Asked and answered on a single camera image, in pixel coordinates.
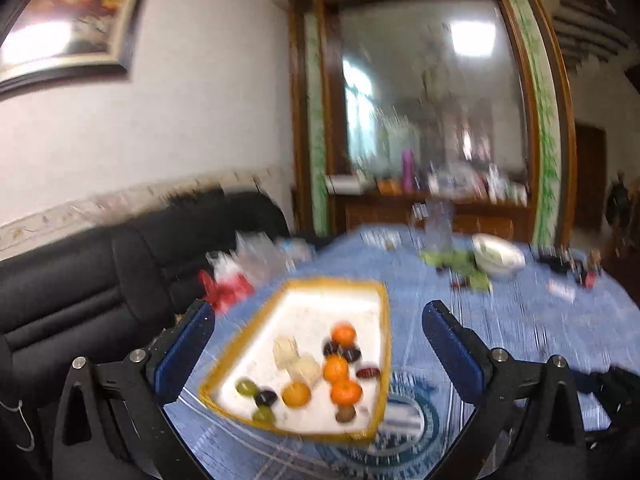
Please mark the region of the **brown round fruit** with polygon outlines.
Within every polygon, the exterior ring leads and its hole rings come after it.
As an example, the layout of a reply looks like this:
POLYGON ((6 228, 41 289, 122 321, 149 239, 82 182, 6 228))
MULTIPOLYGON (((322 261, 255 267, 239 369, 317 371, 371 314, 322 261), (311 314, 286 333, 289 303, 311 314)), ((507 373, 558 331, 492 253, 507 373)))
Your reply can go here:
POLYGON ((336 410, 335 420, 339 424, 349 424, 356 416, 356 408, 353 405, 340 405, 336 410))

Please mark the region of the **orange mandarin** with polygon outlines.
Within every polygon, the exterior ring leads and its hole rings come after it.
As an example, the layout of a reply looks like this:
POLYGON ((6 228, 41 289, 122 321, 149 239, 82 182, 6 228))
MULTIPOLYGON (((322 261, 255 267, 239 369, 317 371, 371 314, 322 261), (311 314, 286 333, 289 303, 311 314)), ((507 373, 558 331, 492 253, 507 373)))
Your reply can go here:
POLYGON ((281 399, 288 408, 303 408, 311 399, 311 390, 303 382, 290 382, 282 389, 281 399))
POLYGON ((347 380, 349 378, 349 364, 342 356, 332 354, 324 361, 322 376, 329 384, 347 380))
POLYGON ((355 327, 347 322, 336 323, 331 330, 331 338, 344 348, 352 347, 357 339, 355 327))
POLYGON ((353 406, 362 397, 362 388, 351 379, 342 379, 334 382, 330 391, 330 398, 337 406, 353 406))

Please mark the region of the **white bowl with greens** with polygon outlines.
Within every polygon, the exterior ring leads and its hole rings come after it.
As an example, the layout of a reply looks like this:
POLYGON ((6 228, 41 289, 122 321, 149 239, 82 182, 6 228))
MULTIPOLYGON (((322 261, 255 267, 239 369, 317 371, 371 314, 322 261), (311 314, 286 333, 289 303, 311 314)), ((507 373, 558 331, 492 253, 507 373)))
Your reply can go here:
POLYGON ((490 278, 510 278, 526 267, 521 249, 503 238, 478 233, 471 242, 477 267, 490 278))

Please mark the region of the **dark round fruit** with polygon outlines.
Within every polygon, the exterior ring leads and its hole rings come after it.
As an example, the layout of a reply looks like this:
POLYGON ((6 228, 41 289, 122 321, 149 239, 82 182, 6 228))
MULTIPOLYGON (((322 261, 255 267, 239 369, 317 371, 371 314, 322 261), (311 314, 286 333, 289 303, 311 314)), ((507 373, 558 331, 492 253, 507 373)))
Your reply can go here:
POLYGON ((357 346, 341 348, 341 356, 349 362, 349 364, 354 364, 361 359, 361 350, 357 346))

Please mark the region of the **clear plastic bag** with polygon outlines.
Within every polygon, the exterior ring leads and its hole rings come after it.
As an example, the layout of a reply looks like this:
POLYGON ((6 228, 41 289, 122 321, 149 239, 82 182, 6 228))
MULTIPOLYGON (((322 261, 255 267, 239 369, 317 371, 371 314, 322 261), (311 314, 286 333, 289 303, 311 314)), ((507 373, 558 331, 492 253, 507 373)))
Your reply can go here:
POLYGON ((254 287, 296 270, 316 255, 314 246, 302 238, 272 240, 264 232, 235 233, 235 248, 230 252, 208 252, 206 260, 220 282, 242 275, 254 287))

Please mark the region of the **wooden cabinet with mirror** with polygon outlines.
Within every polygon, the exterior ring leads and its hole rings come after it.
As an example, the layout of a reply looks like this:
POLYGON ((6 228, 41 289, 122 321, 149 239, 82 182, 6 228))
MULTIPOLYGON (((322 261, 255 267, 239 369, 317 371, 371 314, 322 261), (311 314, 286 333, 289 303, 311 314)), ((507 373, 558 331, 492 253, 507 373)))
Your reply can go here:
POLYGON ((568 241, 573 110, 540 0, 286 3, 300 226, 404 223, 414 203, 443 198, 459 232, 568 241))

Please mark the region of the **clear plastic water jug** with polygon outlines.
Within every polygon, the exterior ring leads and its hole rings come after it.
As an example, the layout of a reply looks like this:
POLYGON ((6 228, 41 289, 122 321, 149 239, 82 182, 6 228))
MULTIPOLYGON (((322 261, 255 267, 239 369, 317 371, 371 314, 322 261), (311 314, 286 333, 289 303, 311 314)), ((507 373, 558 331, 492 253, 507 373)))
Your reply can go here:
POLYGON ((454 206, 446 200, 412 205, 410 232, 420 252, 450 252, 454 206))

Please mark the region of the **framed painting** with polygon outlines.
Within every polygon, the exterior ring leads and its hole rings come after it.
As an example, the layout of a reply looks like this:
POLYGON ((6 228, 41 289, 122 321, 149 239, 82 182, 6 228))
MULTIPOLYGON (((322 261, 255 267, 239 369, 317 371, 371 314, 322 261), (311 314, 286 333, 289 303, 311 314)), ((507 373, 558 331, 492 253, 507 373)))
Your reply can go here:
POLYGON ((17 0, 1 21, 1 93, 125 75, 142 0, 17 0))

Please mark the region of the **white card pack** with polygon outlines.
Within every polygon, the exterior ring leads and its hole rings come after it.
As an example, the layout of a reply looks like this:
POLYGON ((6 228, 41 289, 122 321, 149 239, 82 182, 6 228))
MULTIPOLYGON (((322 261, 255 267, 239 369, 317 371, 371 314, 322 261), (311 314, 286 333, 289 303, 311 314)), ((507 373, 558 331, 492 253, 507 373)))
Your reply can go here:
POLYGON ((547 289, 551 295, 561 298, 564 301, 570 302, 571 304, 575 301, 576 289, 570 285, 560 283, 555 280, 549 280, 547 289))

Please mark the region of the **purple bottle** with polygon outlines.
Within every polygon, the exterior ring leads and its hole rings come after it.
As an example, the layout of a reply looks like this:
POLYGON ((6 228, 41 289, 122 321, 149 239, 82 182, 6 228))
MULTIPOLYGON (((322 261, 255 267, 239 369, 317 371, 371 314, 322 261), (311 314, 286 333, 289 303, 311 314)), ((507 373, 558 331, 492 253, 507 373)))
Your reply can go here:
POLYGON ((402 176, 401 186, 405 193, 414 191, 414 156, 413 151, 405 150, 401 153, 402 176))

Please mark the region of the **red jujube date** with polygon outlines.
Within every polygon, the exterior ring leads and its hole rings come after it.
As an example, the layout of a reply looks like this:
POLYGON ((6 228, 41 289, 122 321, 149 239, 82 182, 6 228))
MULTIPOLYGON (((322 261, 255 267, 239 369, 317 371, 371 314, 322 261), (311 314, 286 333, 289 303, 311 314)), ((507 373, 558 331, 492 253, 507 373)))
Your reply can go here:
POLYGON ((376 366, 362 366, 356 370, 356 377, 362 380, 378 379, 380 376, 381 371, 376 366))

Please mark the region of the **dark purple plum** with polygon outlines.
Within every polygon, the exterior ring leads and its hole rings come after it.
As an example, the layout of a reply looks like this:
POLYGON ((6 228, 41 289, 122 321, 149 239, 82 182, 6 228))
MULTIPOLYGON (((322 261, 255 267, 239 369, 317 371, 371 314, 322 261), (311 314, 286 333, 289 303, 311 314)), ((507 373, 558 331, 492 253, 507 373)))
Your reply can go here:
POLYGON ((259 390, 258 393, 254 395, 254 402, 258 406, 258 408, 260 408, 261 406, 271 408, 273 404, 277 402, 277 400, 279 400, 279 396, 269 388, 259 390))

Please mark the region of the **green round fruit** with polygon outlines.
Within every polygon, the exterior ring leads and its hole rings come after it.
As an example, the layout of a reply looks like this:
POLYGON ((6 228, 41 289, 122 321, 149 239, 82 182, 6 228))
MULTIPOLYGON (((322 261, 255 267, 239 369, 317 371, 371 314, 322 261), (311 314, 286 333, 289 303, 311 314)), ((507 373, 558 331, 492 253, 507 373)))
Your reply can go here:
POLYGON ((259 405, 252 414, 252 421, 262 425, 273 426, 276 423, 276 415, 268 405, 259 405))
POLYGON ((254 398, 259 393, 259 388, 246 377, 238 379, 234 385, 235 391, 246 398, 254 398))

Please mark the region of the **white foam-wrapped fruit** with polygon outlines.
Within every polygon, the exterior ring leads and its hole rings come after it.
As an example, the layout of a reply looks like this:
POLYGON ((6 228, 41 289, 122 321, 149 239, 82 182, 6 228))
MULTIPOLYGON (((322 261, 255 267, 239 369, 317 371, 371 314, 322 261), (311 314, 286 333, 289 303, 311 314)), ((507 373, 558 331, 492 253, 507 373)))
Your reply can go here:
POLYGON ((286 370, 299 359, 297 342, 293 336, 277 336, 273 341, 272 353, 278 370, 286 370))
POLYGON ((288 367, 288 374, 292 382, 303 382, 309 389, 313 389, 322 378, 322 366, 311 354, 305 353, 288 367))

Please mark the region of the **red plastic bag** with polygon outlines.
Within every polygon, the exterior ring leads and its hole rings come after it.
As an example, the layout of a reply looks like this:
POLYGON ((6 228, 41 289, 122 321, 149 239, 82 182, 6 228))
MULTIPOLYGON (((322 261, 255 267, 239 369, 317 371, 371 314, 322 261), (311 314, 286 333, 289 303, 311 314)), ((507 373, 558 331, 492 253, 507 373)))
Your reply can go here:
POLYGON ((198 281, 204 289, 203 299, 216 315, 227 313, 233 306, 254 294, 254 286, 243 273, 232 273, 221 281, 205 270, 198 271, 198 281))

